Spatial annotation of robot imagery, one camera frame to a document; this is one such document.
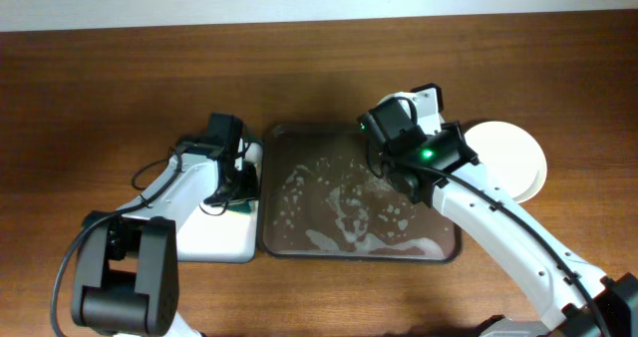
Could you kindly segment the white plate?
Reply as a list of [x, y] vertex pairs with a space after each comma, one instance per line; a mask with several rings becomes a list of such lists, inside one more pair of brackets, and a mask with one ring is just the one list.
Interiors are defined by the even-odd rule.
[[528, 201], [542, 190], [548, 173], [546, 156], [538, 141], [523, 128], [489, 121], [468, 129], [465, 139], [516, 202]]

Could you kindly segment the green and yellow sponge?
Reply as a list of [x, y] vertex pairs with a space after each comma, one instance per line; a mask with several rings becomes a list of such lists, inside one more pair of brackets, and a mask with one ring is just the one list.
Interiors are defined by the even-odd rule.
[[258, 209], [258, 201], [257, 200], [246, 200], [246, 201], [234, 201], [228, 207], [229, 211], [251, 215]]

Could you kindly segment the pale green plate top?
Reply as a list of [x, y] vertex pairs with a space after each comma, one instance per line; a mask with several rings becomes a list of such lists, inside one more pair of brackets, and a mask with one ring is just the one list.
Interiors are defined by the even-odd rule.
[[387, 95], [379, 101], [379, 105], [392, 98], [397, 98], [403, 110], [409, 118], [412, 117], [412, 110], [415, 110], [417, 125], [421, 127], [426, 135], [435, 135], [442, 130], [444, 122], [439, 112], [438, 93], [434, 88], [426, 89], [418, 93], [398, 92]]

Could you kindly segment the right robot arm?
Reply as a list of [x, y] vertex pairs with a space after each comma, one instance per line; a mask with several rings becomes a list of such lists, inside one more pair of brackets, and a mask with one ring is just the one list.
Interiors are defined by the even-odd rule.
[[634, 336], [637, 278], [610, 278], [512, 199], [458, 125], [427, 135], [413, 123], [371, 136], [390, 185], [466, 231], [518, 285], [544, 336]]

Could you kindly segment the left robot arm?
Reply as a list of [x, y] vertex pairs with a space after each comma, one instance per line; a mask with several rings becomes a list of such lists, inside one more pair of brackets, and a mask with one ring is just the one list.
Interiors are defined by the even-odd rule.
[[245, 263], [256, 249], [260, 155], [181, 154], [131, 202], [85, 219], [73, 322], [106, 336], [196, 336], [179, 314], [182, 262]]

